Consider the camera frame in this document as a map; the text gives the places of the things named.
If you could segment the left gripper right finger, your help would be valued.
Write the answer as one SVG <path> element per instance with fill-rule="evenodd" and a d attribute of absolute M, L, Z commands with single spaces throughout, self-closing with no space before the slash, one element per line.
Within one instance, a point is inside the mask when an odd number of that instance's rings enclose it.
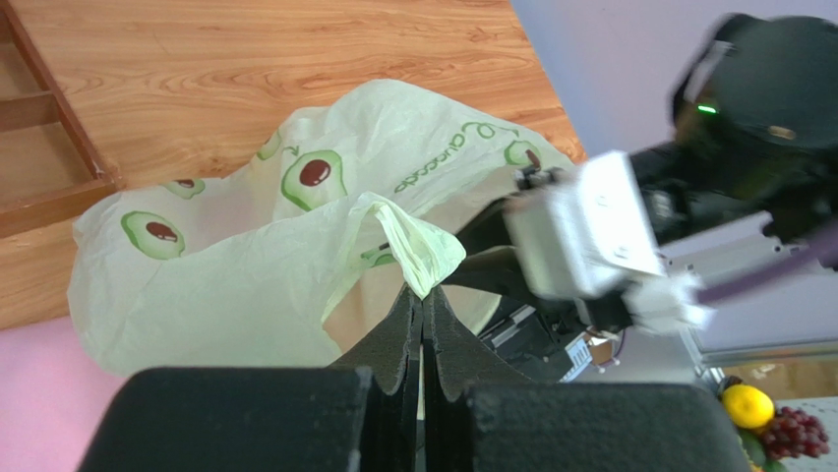
<path fill-rule="evenodd" d="M 422 304 L 431 471 L 746 471 L 734 426 L 684 383 L 537 383 L 434 289 Z"/>

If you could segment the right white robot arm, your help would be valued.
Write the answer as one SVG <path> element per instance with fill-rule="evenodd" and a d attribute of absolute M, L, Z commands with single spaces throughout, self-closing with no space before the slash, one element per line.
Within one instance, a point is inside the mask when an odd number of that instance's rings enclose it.
<path fill-rule="evenodd" d="M 624 296 L 713 305 L 811 261 L 837 263 L 837 27 L 806 16 L 728 17 L 674 94 L 674 137 L 609 152 L 570 172 L 537 158 L 517 189 L 458 234 L 467 257 L 447 284 L 530 305 Z M 763 232 L 798 254 L 708 286 L 641 280 L 660 246 L 765 211 Z"/>

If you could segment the pink folded cloth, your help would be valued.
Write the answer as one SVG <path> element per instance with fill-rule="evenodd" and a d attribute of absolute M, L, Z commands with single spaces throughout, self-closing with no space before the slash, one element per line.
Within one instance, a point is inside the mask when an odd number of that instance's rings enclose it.
<path fill-rule="evenodd" d="M 84 352 L 68 318 L 1 332 L 1 469 L 74 471 L 125 382 Z"/>

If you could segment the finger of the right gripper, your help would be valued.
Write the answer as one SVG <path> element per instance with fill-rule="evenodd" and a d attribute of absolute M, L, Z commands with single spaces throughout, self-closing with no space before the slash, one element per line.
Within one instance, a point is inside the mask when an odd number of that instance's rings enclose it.
<path fill-rule="evenodd" d="M 527 285 L 512 247 L 467 256 L 441 284 L 501 295 L 526 305 L 539 304 L 539 298 Z"/>
<path fill-rule="evenodd" d="M 528 166 L 513 172 L 516 190 L 491 201 L 455 234 L 467 253 L 483 253 L 496 247 L 513 245 L 504 217 L 509 200 L 526 193 L 556 184 L 564 170 L 559 167 L 541 168 Z"/>

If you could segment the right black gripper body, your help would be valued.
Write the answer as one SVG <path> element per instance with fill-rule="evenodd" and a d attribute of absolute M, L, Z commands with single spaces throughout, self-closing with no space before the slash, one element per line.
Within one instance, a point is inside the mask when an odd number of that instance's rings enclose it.
<path fill-rule="evenodd" d="M 762 234 L 788 244 L 837 216 L 836 154 L 727 150 L 704 158 L 665 143 L 632 154 L 630 162 L 661 246 L 762 211 L 771 216 Z"/>

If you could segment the background fruit bowl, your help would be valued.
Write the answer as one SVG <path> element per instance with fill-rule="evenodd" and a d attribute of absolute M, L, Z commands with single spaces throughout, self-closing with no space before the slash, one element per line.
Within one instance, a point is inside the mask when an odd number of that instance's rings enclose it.
<path fill-rule="evenodd" d="M 801 408 L 779 406 L 764 391 L 729 377 L 717 398 L 737 429 L 752 471 L 786 471 L 786 462 L 831 452 L 823 422 Z"/>

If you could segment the wooden divider tray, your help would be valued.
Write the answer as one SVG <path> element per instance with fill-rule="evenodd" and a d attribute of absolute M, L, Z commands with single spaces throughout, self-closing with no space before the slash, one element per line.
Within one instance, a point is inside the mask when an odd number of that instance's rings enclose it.
<path fill-rule="evenodd" d="M 1 4 L 1 235 L 82 214 L 116 180 L 10 2 Z"/>

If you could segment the avocado print plastic bag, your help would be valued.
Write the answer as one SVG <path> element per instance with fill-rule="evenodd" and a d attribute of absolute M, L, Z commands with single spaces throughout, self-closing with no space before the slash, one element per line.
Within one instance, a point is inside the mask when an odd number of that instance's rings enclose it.
<path fill-rule="evenodd" d="M 571 167 L 535 131 L 374 80 L 294 111 L 223 178 L 112 195 L 74 224 L 67 292 L 111 374 L 160 366 L 323 367 L 464 259 L 455 233 L 530 163 Z"/>

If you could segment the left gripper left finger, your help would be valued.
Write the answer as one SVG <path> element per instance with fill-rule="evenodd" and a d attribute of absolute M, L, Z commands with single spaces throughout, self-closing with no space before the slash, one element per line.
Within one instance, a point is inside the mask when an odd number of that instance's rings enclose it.
<path fill-rule="evenodd" d="M 130 377 L 84 471 L 411 471 L 421 301 L 409 289 L 325 368 L 154 368 Z"/>

